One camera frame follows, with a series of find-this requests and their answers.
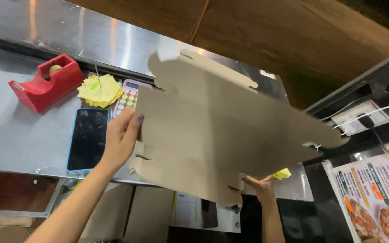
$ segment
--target pastel calculator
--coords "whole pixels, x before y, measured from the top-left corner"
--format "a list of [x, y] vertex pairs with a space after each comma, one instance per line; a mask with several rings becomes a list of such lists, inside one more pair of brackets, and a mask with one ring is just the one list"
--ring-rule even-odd
[[124, 93], [116, 101], [115, 109], [112, 113], [112, 118], [115, 119], [124, 108], [129, 106], [136, 106], [136, 102], [138, 101], [139, 86], [149, 87], [150, 89], [152, 88], [151, 85], [136, 80], [124, 80], [124, 83], [122, 84]]

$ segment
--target purple nail polish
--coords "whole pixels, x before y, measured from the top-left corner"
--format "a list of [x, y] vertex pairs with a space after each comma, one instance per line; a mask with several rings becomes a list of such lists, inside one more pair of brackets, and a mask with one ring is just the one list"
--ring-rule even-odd
[[143, 116], [143, 115], [138, 115], [138, 117], [137, 117], [137, 120], [138, 120], [138, 122], [141, 122], [141, 121], [143, 121], [143, 118], [144, 118], [144, 116]]

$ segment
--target electrical outlet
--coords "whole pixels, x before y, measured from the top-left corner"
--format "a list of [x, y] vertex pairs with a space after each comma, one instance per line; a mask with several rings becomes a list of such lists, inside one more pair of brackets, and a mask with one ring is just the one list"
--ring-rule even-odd
[[[357, 118], [357, 116], [361, 113], [369, 113], [377, 109], [379, 109], [379, 106], [370, 99], [354, 108], [351, 108], [345, 112], [342, 112], [332, 117], [331, 120], [337, 125], [340, 125]], [[384, 111], [371, 113], [369, 117], [373, 120], [375, 127], [389, 122], [389, 116]], [[348, 136], [357, 134], [368, 129], [363, 126], [358, 120], [340, 126], [339, 128]]]

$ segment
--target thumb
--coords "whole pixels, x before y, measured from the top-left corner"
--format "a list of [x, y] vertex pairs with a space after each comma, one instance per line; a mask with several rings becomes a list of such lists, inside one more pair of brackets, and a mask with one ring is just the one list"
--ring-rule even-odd
[[134, 115], [127, 125], [127, 130], [125, 131], [122, 141], [127, 144], [133, 144], [136, 142], [138, 137], [139, 127], [143, 122], [143, 115], [137, 114]]
[[248, 185], [250, 185], [253, 188], [255, 188], [257, 185], [259, 185], [259, 181], [258, 180], [256, 180], [255, 178], [253, 178], [251, 176], [248, 176], [248, 175], [243, 177], [241, 180], [244, 181], [245, 183], [247, 183]]

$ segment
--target smartphone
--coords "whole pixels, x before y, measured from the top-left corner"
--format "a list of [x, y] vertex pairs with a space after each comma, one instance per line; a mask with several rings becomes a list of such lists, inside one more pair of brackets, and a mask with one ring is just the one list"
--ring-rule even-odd
[[217, 220], [217, 206], [215, 202], [201, 199], [202, 228], [216, 228], [219, 226]]
[[108, 109], [77, 110], [67, 171], [88, 171], [99, 163], [105, 151], [108, 122]]

